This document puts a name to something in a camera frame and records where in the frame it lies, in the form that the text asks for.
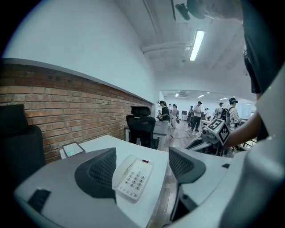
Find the chair headrest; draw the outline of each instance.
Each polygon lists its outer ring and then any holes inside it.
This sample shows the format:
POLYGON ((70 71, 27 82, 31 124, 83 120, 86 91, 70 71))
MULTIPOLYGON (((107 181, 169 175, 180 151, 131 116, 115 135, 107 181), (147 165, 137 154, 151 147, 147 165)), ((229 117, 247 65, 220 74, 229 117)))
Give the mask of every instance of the chair headrest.
POLYGON ((135 116, 149 116, 151 114, 151 110, 147 106, 131 106, 132 114, 135 116))
POLYGON ((28 122, 24 105, 0 106, 0 135, 25 130, 28 122))

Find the telephone keypad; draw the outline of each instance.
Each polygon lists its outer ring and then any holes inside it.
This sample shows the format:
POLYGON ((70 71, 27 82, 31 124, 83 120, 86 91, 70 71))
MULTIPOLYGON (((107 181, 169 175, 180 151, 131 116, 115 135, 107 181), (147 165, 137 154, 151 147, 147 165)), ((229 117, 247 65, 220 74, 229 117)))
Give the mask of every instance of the telephone keypad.
POLYGON ((145 184, 150 177, 151 171, 152 168, 149 165, 134 165, 123 180, 123 188, 121 186, 119 187, 120 192, 137 201, 145 188, 145 184))

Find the fluorescent light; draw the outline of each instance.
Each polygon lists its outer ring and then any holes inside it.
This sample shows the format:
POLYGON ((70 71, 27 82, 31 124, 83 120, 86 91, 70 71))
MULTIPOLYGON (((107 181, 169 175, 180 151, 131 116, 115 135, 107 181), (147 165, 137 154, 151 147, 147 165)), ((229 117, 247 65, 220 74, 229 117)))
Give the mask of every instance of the fluorescent light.
POLYGON ((196 59, 196 56, 198 54, 198 51, 200 49, 202 40, 204 38, 205 32, 204 31, 197 31, 195 41, 194 41, 194 47, 190 56, 190 61, 194 61, 196 59))

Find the red brick wall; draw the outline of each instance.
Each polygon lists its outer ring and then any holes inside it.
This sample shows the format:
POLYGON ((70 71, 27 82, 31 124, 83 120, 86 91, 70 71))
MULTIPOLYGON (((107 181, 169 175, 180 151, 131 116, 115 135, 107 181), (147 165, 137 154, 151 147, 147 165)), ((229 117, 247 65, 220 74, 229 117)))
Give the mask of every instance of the red brick wall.
POLYGON ((24 104, 29 124, 42 130, 45 159, 60 159, 70 142, 103 135, 125 138, 131 105, 151 104, 75 75, 29 65, 3 65, 0 105, 24 104))

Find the telephone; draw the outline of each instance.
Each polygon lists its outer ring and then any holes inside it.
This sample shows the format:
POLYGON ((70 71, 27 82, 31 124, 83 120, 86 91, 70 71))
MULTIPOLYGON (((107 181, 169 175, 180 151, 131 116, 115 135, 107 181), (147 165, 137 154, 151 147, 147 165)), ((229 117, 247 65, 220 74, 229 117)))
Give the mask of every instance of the telephone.
POLYGON ((137 202, 147 185, 154 164, 129 155, 115 170, 112 188, 137 202))

